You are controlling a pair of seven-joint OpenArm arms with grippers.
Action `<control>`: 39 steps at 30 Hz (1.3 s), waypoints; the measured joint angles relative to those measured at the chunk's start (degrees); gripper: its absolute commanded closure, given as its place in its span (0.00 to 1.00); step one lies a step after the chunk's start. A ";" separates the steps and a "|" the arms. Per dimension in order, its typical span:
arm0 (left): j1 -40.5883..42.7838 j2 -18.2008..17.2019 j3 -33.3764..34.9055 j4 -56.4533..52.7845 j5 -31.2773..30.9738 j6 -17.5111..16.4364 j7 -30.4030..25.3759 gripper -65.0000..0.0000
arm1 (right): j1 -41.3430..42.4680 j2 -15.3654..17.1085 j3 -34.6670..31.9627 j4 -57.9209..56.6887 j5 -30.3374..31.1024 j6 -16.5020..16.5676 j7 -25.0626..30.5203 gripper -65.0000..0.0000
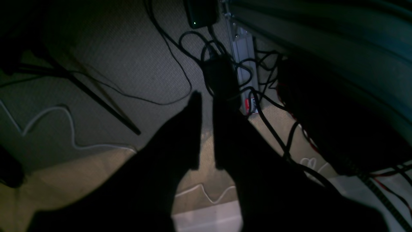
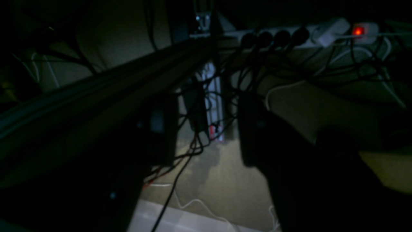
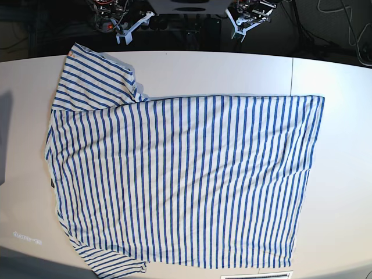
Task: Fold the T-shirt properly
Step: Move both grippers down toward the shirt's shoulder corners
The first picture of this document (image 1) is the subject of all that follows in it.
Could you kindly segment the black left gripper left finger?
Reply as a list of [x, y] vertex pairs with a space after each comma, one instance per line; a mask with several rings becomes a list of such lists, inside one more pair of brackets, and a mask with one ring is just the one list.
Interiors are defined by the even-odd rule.
[[85, 197], [56, 210], [39, 211], [29, 232], [173, 232], [177, 187], [199, 167], [202, 96], [170, 118], [137, 154]]

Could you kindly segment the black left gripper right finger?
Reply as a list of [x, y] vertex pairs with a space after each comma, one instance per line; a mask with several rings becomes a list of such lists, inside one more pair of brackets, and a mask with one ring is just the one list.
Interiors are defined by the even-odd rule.
[[215, 162], [235, 182], [242, 232], [387, 232], [383, 215], [292, 166], [225, 100], [212, 103]]

